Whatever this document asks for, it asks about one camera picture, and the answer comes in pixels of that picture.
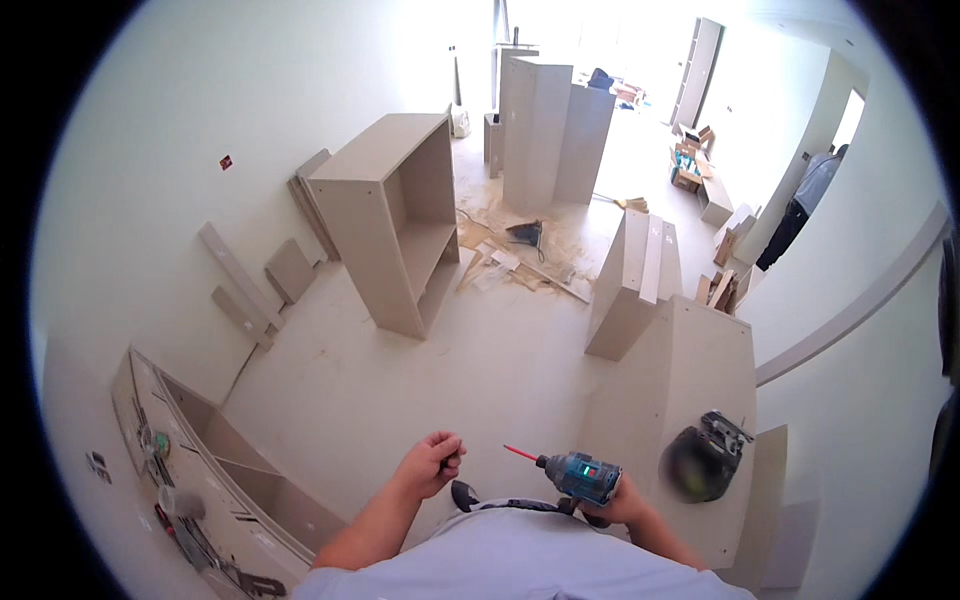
hand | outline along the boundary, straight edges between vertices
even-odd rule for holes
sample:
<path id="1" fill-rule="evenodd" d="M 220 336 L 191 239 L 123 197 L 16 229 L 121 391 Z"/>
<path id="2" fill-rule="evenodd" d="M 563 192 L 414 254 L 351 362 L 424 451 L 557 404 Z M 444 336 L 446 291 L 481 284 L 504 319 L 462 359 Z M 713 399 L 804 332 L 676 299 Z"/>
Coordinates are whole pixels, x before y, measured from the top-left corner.
<path id="1" fill-rule="evenodd" d="M 607 506 L 598 508 L 588 502 L 580 503 L 580 510 L 592 516 L 600 516 L 610 523 L 637 523 L 654 512 L 636 490 L 630 475 L 620 475 L 620 484 L 613 493 L 613 498 Z"/>
<path id="2" fill-rule="evenodd" d="M 410 448 L 396 468 L 393 480 L 418 500 L 437 495 L 446 483 L 460 474 L 461 457 L 467 454 L 460 436 L 434 431 Z M 441 463 L 447 459 L 446 467 Z"/>

cordless drill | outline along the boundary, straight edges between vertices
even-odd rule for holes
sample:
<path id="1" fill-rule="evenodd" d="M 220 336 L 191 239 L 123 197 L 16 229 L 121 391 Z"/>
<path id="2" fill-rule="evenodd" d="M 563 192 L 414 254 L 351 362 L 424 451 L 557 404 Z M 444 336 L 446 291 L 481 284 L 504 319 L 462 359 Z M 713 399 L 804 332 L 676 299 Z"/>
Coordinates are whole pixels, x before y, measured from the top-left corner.
<path id="1" fill-rule="evenodd" d="M 583 452 L 534 456 L 510 445 L 504 444 L 503 447 L 535 461 L 557 491 L 570 496 L 562 498 L 557 504 L 560 512 L 567 515 L 573 515 L 573 511 L 581 501 L 601 508 L 607 506 L 616 492 L 617 484 L 620 483 L 622 469 L 618 465 L 594 460 L 592 456 Z M 598 516 L 584 513 L 584 517 L 594 527 L 603 528 L 610 525 Z"/>

light blue shirt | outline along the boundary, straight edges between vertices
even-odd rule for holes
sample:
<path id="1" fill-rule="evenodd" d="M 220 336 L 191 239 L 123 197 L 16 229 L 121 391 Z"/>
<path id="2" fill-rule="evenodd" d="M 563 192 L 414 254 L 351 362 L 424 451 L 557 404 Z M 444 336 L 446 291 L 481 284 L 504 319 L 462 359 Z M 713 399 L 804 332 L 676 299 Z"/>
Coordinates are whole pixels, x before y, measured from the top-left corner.
<path id="1" fill-rule="evenodd" d="M 806 211 L 806 215 L 813 214 L 813 209 L 820 203 L 824 197 L 824 192 L 833 181 L 833 174 L 837 172 L 840 166 L 840 157 L 832 155 L 829 152 L 821 152 L 810 159 L 810 164 L 806 165 L 806 173 L 801 180 L 800 187 L 793 195 L 800 203 L 800 206 Z"/>
<path id="2" fill-rule="evenodd" d="M 294 600 L 750 599 L 572 516 L 491 508 L 452 518 L 430 540 L 359 571 L 319 568 Z"/>

black pants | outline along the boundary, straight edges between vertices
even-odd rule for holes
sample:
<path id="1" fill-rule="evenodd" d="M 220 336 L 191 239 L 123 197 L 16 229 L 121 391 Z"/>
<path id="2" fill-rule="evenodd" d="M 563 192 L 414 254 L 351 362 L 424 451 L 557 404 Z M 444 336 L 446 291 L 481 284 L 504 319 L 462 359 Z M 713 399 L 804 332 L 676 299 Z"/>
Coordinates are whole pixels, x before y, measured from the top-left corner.
<path id="1" fill-rule="evenodd" d="M 793 238 L 797 237 L 809 218 L 796 198 L 790 200 L 790 203 L 786 206 L 786 214 L 780 219 L 780 224 L 774 231 L 774 236 L 770 238 L 770 243 L 767 244 L 766 250 L 756 261 L 756 265 L 766 271 L 770 265 L 777 262 L 777 259 L 786 252 L 786 249 L 790 248 Z"/>

person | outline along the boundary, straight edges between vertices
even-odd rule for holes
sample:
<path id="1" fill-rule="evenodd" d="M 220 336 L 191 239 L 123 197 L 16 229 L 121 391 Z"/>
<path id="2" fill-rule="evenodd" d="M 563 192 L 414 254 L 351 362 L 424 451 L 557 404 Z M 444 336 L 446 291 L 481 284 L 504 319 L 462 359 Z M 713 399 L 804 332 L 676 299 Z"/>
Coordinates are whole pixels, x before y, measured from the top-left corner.
<path id="1" fill-rule="evenodd" d="M 813 214 L 813 209 L 820 203 L 824 197 L 824 192 L 833 180 L 833 175 L 837 172 L 837 167 L 843 161 L 844 155 L 850 144 L 844 144 L 837 150 L 837 154 L 831 155 L 829 152 L 821 152 L 810 159 L 810 164 L 806 165 L 804 178 L 800 181 L 797 191 L 793 194 L 793 199 L 787 203 L 786 212 L 780 219 L 780 224 L 774 235 L 770 238 L 770 243 L 756 265 L 766 271 L 770 265 L 777 262 L 786 249 L 793 243 L 797 234 L 806 225 L 806 221 Z"/>
<path id="2" fill-rule="evenodd" d="M 546 503 L 471 499 L 469 512 L 399 554 L 420 504 L 459 475 L 466 454 L 448 431 L 414 445 L 353 523 L 317 553 L 293 598 L 753 598 L 708 570 L 626 473 L 606 507 L 586 510 L 625 524 L 633 544 L 546 512 Z"/>

